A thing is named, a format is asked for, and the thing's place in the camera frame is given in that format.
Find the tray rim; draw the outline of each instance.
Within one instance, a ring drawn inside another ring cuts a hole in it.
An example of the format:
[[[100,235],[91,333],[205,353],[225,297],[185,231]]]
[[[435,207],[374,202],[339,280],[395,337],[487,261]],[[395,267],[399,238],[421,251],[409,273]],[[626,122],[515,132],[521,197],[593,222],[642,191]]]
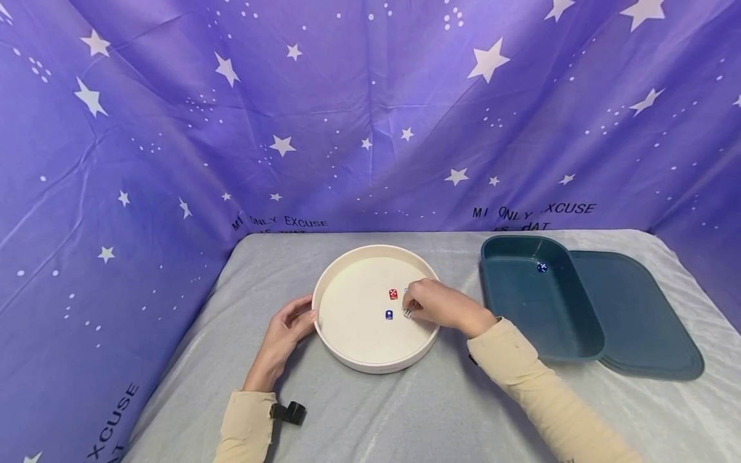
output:
[[[336,259],[330,263],[327,268],[324,269],[321,276],[318,280],[316,280],[316,285],[314,286],[314,291],[312,292],[312,299],[311,299],[311,308],[317,311],[317,315],[319,314],[319,307],[316,303],[316,292],[319,289],[320,283],[324,280],[327,273],[332,269],[333,266],[337,264],[337,262],[340,262],[344,257],[349,256],[350,254],[360,252],[361,250],[366,250],[368,248],[379,248],[384,247],[387,249],[392,249],[396,252],[401,252],[402,254],[407,254],[408,256],[411,256],[413,259],[416,259],[421,264],[424,265],[425,269],[434,277],[434,279],[438,280],[437,273],[435,270],[425,261],[422,257],[417,255],[416,253],[413,253],[412,251],[405,249],[400,246],[393,246],[392,244],[366,244],[365,246],[356,247],[354,249],[351,249],[342,255],[338,256]],[[322,335],[322,330],[319,328],[319,317],[316,317],[316,320],[314,321],[314,328],[316,329],[316,334],[319,335],[319,338],[322,340],[322,343],[329,349],[332,354],[337,357],[338,360],[340,360],[343,364],[347,365],[350,368],[353,368],[354,370],[362,371],[364,373],[394,373],[396,371],[403,370],[407,367],[410,367],[412,364],[419,361],[425,354],[432,348],[432,345],[435,343],[435,340],[437,339],[437,334],[440,331],[440,326],[435,325],[435,329],[432,331],[430,336],[428,337],[427,341],[416,351],[413,353],[402,357],[398,360],[394,360],[392,362],[385,362],[385,363],[367,363],[367,362],[360,362],[355,359],[351,359],[350,357],[347,357],[337,351],[332,345],[325,339],[325,337]]]

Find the right hand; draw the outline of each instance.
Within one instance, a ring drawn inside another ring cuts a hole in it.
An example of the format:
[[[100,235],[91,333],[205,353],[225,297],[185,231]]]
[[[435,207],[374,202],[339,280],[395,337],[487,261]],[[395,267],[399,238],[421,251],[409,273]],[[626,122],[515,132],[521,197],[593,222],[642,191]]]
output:
[[[497,318],[465,294],[435,280],[421,279],[409,284],[402,305],[412,318],[461,330],[475,338],[494,326]]]

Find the fabric backdrop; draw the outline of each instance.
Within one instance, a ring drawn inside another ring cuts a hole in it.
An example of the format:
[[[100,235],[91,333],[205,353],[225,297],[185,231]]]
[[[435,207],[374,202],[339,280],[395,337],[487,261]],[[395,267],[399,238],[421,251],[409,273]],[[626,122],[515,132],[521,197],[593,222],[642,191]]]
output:
[[[741,326],[741,1],[0,2],[3,462],[118,461],[248,233],[649,230]]]

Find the teal plastic container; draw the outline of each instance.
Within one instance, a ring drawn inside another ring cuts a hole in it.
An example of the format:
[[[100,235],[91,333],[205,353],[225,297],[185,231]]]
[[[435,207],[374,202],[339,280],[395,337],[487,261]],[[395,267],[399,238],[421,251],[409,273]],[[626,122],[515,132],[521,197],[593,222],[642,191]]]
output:
[[[540,236],[493,236],[481,248],[481,265],[489,310],[510,319],[541,359],[602,357],[605,334],[560,243]]]

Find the star print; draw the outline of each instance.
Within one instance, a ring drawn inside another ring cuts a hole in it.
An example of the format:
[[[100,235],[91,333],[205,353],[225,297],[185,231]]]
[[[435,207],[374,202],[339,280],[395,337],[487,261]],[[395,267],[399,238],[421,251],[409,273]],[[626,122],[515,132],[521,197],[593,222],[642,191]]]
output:
[[[90,37],[80,37],[80,40],[90,47],[90,56],[95,56],[98,53],[110,56],[108,54],[108,45],[110,45],[110,42],[101,39],[95,29],[93,29],[93,33],[90,34]]]
[[[563,176],[563,180],[560,181],[559,183],[567,184],[568,182],[574,180],[574,177],[576,177],[576,174],[572,174],[569,176]]]
[[[23,457],[23,463],[38,463],[39,457],[41,457],[41,454],[43,452],[39,452],[36,456],[33,458],[28,458],[27,456]]]
[[[463,170],[455,170],[451,169],[451,176],[447,177],[445,180],[450,180],[453,182],[453,186],[457,187],[458,182],[462,180],[468,180],[468,177],[465,176],[465,171],[468,170],[468,167],[466,167]]]
[[[281,139],[273,135],[273,141],[275,143],[273,143],[270,147],[274,150],[278,150],[278,153],[280,153],[280,157],[283,157],[288,151],[296,151],[296,148],[290,145],[290,139],[291,137]]]
[[[113,259],[116,256],[113,255],[113,248],[112,247],[102,247],[101,246],[101,248],[100,248],[100,254],[98,255],[98,257],[100,259],[103,259],[103,262],[105,264],[107,264],[108,263],[108,259]]]
[[[646,19],[664,19],[662,3],[664,3],[664,0],[638,0],[635,5],[626,8],[620,14],[633,16],[633,23],[631,24],[631,32],[633,32]]]
[[[632,110],[638,110],[635,112],[635,114],[633,114],[633,117],[638,116],[641,113],[641,111],[643,111],[647,107],[654,106],[654,101],[656,101],[656,99],[659,98],[659,95],[664,93],[664,90],[657,92],[656,89],[652,88],[651,91],[648,92],[648,96],[646,96],[645,100],[639,101],[638,103],[631,106]]]
[[[574,3],[576,3],[574,0],[554,0],[554,7],[545,19],[554,18],[556,19],[556,22],[558,22],[558,20],[561,19],[563,12],[566,11],[566,8],[569,8]]]
[[[124,207],[126,207],[126,204],[131,204],[131,201],[129,201],[129,193],[124,193],[120,190],[119,193],[121,193],[121,195],[119,196],[119,201],[121,202],[121,204],[124,205]]]
[[[484,80],[488,84],[491,76],[494,74],[494,70],[510,60],[500,54],[502,51],[502,39],[503,37],[497,40],[496,44],[489,50],[473,49],[473,54],[476,55],[476,67],[468,74],[469,79],[471,77],[484,76]]]
[[[414,134],[412,133],[412,127],[409,127],[408,129],[402,129],[402,138],[406,141],[409,141],[410,138],[412,138]]]
[[[180,208],[183,209],[183,219],[187,218],[188,216],[193,217],[193,214],[190,213],[190,209],[187,207],[187,202],[183,202],[182,199],[180,199]]]
[[[93,117],[98,117],[98,113],[103,113],[106,116],[108,116],[108,113],[105,112],[103,107],[100,105],[100,102],[98,102],[98,98],[100,97],[100,92],[93,92],[89,88],[85,86],[85,84],[82,83],[80,78],[77,78],[77,85],[80,86],[80,91],[75,92],[75,96],[87,105],[87,109],[90,110],[90,112],[93,114]]]
[[[216,52],[213,52],[213,54],[216,55],[216,59],[219,60],[219,67],[216,68],[216,72],[226,77],[229,81],[229,85],[234,87],[234,81],[239,81],[239,76],[236,75],[231,66],[231,59],[223,59]]]
[[[299,44],[295,44],[292,47],[288,45],[288,54],[286,55],[288,58],[293,58],[294,61],[298,61],[299,56],[303,54],[304,53],[301,53],[301,51],[299,51]]]

